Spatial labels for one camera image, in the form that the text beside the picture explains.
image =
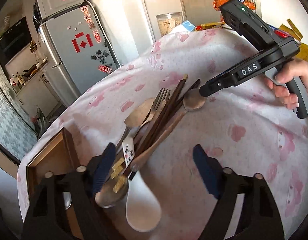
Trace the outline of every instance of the pile of utensils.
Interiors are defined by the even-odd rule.
[[[197,89],[200,79],[180,96],[187,77],[187,74],[183,76],[172,94],[171,90],[162,88],[156,98],[147,99],[126,118],[126,129],[116,145],[117,155],[108,180],[95,195],[96,203],[107,208],[115,206],[128,193],[126,218],[129,225],[139,232],[153,230],[161,218],[162,211],[157,198],[138,171],[159,144],[170,135],[183,116],[188,111],[201,108],[206,100],[199,95]],[[185,111],[166,127],[182,105]],[[145,124],[147,127],[144,135],[137,136]],[[134,127],[138,128],[138,132],[132,137],[129,133]]]

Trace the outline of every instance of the white ceramic spoon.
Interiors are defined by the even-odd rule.
[[[138,232],[153,230],[162,216],[161,205],[138,171],[133,180],[128,180],[126,219]]]

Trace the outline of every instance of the metal fork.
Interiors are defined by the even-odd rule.
[[[151,111],[149,116],[147,117],[147,119],[142,123],[142,125],[140,126],[140,128],[142,128],[145,124],[147,124],[148,122],[150,122],[155,114],[155,111],[157,110],[159,104],[161,103],[161,101],[166,100],[168,101],[170,98],[170,94],[171,94],[171,90],[168,90],[167,88],[161,88],[161,90],[159,91],[157,97],[154,100],[154,103],[152,105]]]

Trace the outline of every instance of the pink and white tablecloth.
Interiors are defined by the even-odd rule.
[[[23,219],[29,206],[26,165],[62,127],[73,135],[81,164],[87,164],[109,142],[119,141],[125,118],[160,88],[174,89],[185,73],[189,75],[185,89],[198,78],[204,84],[255,52],[247,40],[229,30],[169,34],[91,87],[23,158],[17,176]],[[215,93],[202,109],[188,113],[141,170],[162,206],[156,229],[132,230],[124,201],[106,210],[127,239],[194,240],[201,234],[216,200],[207,193],[192,159],[198,143],[223,167],[247,176],[262,173],[286,237],[295,231],[308,212],[308,121],[287,110],[256,77]],[[231,223],[227,236],[233,235],[234,227]]]

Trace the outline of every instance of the silver refrigerator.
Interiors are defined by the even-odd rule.
[[[36,0],[44,19],[38,30],[46,76],[65,106],[120,65],[91,4]]]

